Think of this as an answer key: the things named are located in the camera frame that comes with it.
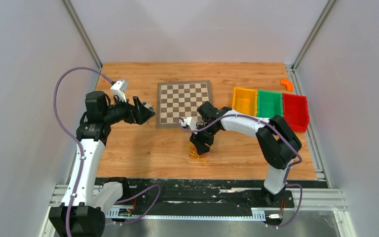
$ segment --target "orange curved piece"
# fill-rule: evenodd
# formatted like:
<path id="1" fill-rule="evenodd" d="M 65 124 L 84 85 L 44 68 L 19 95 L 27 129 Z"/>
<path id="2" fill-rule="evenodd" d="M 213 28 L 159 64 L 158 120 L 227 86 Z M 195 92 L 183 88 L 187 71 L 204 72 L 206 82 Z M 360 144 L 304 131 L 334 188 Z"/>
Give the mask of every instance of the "orange curved piece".
<path id="1" fill-rule="evenodd" d="M 291 81 L 289 81 L 289 80 L 287 80 L 287 79 L 282 79 L 280 83 L 281 83 L 281 85 L 285 86 L 285 89 L 286 89 L 287 91 L 293 91 L 294 86 L 293 86 L 293 84 L 291 83 Z"/>

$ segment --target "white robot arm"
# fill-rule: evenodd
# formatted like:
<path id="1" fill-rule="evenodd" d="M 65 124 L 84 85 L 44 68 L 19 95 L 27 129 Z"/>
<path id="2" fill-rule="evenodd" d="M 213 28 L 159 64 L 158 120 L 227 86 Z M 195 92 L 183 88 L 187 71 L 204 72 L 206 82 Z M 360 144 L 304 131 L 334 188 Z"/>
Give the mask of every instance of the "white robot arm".
<path id="1" fill-rule="evenodd" d="M 105 227 L 105 215 L 128 188 L 125 178 L 116 177 L 105 183 L 95 198 L 93 195 L 98 163 L 111 132 L 111 125 L 122 120 L 141 125 L 154 116 L 150 105 L 143 105 L 137 96 L 133 97 L 134 105 L 128 103 L 124 94 L 127 85 L 125 80 L 113 82 L 113 105 L 108 95 L 102 91 L 86 95 L 86 112 L 76 130 L 76 138 L 81 147 L 76 147 L 72 178 L 61 205 L 52 207 L 48 215 L 60 236 L 67 235 L 69 220 L 72 236 L 100 237 Z"/>
<path id="2" fill-rule="evenodd" d="M 195 131 L 189 141 L 195 145 L 198 154 L 210 151 L 214 135 L 220 130 L 236 131 L 256 138 L 269 164 L 262 199 L 269 204 L 278 199 L 285 189 L 287 169 L 293 162 L 295 154 L 281 139 L 276 140 L 274 138 L 276 134 L 265 124 L 274 126 L 279 135 L 283 136 L 298 152 L 302 144 L 285 119 L 281 116 L 257 118 L 241 114 L 229 107 L 218 110 L 210 102 L 205 102 L 197 111 L 203 121 L 197 121 L 196 117 L 187 117 L 183 119 L 181 126 Z"/>

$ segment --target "plastic storage bin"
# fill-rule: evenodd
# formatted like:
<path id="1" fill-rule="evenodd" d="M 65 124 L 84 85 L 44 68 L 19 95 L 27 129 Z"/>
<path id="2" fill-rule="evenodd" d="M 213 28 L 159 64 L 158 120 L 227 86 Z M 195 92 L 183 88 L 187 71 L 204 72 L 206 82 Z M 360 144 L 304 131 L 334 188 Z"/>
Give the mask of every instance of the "plastic storage bin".
<path id="1" fill-rule="evenodd" d="M 306 132 L 310 118 L 307 98 L 301 95 L 282 94 L 284 119 L 293 131 Z"/>
<path id="2" fill-rule="evenodd" d="M 272 118 L 283 116 L 282 94 L 272 91 L 258 91 L 258 112 L 256 117 Z"/>
<path id="3" fill-rule="evenodd" d="M 255 116 L 257 114 L 257 96 L 257 90 L 235 87 L 231 108 L 239 113 Z"/>

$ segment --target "chess square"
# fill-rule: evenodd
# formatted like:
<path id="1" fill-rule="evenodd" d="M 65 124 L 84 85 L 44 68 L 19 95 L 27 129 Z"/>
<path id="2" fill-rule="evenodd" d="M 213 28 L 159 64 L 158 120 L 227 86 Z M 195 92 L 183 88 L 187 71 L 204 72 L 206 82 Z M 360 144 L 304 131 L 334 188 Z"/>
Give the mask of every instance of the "chess square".
<path id="1" fill-rule="evenodd" d="M 211 103 L 213 94 L 208 80 L 174 81 L 158 84 L 156 127 L 177 127 L 179 118 L 201 116 L 197 112 L 205 101 Z"/>

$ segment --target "gray wall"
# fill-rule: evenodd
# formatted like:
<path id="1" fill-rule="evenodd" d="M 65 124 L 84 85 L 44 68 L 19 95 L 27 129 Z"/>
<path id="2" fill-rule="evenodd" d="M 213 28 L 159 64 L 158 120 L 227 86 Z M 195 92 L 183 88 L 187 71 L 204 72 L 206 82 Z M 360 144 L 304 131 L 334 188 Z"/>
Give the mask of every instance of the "gray wall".
<path id="1" fill-rule="evenodd" d="M 0 1 L 0 237 L 36 237 L 74 143 L 52 110 L 54 85 L 74 66 L 94 67 L 59 0 Z M 59 108 L 72 131 L 96 76 L 62 83 Z"/>
<path id="2" fill-rule="evenodd" d="M 293 63 L 327 0 L 72 0 L 105 62 Z"/>
<path id="3" fill-rule="evenodd" d="M 298 72 L 357 236 L 379 236 L 379 1 L 340 0 Z"/>

